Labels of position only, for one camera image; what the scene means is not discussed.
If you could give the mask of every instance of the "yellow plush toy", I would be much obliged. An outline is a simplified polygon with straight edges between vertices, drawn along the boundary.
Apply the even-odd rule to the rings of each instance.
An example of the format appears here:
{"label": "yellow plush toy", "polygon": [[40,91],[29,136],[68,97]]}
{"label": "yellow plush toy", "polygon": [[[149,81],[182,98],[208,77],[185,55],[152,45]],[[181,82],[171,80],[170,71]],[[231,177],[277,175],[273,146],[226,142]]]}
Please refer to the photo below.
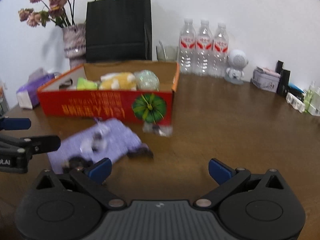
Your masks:
{"label": "yellow plush toy", "polygon": [[101,77],[100,90],[137,90],[135,76],[131,72],[109,73]]}

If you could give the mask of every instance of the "small box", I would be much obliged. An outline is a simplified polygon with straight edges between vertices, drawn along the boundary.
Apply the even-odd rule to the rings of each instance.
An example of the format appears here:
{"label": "small box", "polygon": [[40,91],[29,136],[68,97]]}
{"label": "small box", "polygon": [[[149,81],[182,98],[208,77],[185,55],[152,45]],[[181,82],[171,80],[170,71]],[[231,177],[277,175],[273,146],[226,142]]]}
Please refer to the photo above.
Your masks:
{"label": "small box", "polygon": [[273,93],[277,92],[279,80],[280,74],[268,68],[260,67],[257,67],[253,71],[253,77],[251,79],[256,87]]}
{"label": "small box", "polygon": [[33,109],[37,106],[39,104],[37,89],[52,79],[54,79],[53,73],[44,74],[20,87],[16,92],[19,106],[25,109]]}
{"label": "small box", "polygon": [[[151,70],[159,78],[160,90],[81,90],[72,91],[61,89],[64,84],[76,84],[78,78],[83,77],[91,81],[98,81],[107,73],[136,72]],[[85,63],[54,81],[38,89],[41,107],[46,115],[100,117],[102,119],[117,118],[121,121],[143,122],[133,111],[133,103],[145,95],[154,94],[158,103],[165,107],[165,113],[156,123],[171,124],[173,94],[177,89],[179,66],[177,63],[152,61],[126,61],[115,63]]]}

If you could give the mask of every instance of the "purple tissue box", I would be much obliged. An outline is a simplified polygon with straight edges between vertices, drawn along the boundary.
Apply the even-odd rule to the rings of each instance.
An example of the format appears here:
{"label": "purple tissue box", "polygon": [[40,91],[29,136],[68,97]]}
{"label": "purple tissue box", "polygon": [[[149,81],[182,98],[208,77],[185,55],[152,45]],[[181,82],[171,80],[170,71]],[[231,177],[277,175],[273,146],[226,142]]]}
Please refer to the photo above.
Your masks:
{"label": "purple tissue box", "polygon": [[54,79],[54,74],[46,74],[20,87],[17,92],[17,100],[21,108],[33,109],[39,104],[37,89],[46,84],[49,80]]}

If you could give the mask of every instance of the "red bottle label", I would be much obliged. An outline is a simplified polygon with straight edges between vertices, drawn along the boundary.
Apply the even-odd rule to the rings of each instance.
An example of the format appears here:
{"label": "red bottle label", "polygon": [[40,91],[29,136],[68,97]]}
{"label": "red bottle label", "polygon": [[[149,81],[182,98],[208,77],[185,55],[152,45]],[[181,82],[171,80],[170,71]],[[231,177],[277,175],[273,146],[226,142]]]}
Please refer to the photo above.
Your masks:
{"label": "red bottle label", "polygon": [[213,47],[216,52],[222,52],[222,53],[228,52],[228,43],[226,43],[226,42],[215,41]]}
{"label": "red bottle label", "polygon": [[181,49],[194,49],[196,45],[195,39],[188,36],[180,37],[180,48]]}
{"label": "red bottle label", "polygon": [[198,38],[197,39],[197,49],[203,50],[211,50],[212,49],[212,41],[208,38]]}

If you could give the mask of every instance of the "black paper bag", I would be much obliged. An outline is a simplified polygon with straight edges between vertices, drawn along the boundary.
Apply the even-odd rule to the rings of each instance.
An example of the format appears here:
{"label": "black paper bag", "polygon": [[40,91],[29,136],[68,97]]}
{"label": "black paper bag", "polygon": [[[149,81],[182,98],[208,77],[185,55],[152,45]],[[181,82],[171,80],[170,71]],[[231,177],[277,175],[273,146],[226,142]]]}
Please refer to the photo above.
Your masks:
{"label": "black paper bag", "polygon": [[87,62],[152,60],[150,0],[97,0],[88,3]]}

